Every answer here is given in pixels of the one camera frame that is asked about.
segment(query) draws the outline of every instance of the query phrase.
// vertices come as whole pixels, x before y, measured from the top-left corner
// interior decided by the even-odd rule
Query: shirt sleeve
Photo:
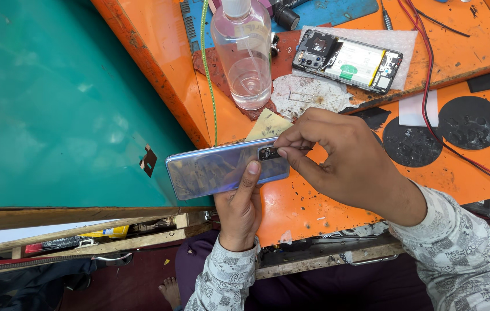
[[[404,250],[418,260],[435,310],[490,310],[490,227],[452,197],[417,185],[428,204],[416,226],[389,223]]]
[[[223,248],[216,238],[185,311],[243,310],[255,282],[255,259],[260,251],[258,237],[253,249],[239,253]]]

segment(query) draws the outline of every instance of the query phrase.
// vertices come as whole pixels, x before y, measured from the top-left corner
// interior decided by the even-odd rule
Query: clear plastic bottle
[[[270,99],[270,14],[257,0],[222,0],[211,34],[235,103],[246,110]]]

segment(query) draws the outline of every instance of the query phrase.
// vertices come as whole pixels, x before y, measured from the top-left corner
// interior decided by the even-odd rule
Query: clear liquid
[[[228,81],[233,100],[245,110],[262,108],[270,99],[272,80],[268,59],[248,57],[238,60],[229,69]]]

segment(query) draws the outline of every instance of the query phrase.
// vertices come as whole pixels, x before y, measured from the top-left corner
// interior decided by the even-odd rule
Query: blue smartphone back cover
[[[258,161],[259,149],[273,145],[276,139],[264,138],[171,155],[166,158],[166,169],[176,197],[183,201],[237,189],[248,163]],[[284,158],[259,162],[259,184],[289,176],[289,163]]]

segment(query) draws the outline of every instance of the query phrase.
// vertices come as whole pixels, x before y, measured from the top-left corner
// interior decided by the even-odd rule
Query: white foam block
[[[406,126],[426,126],[423,121],[421,103],[423,93],[399,101],[399,124]],[[432,127],[439,125],[437,91],[429,91],[428,117]]]

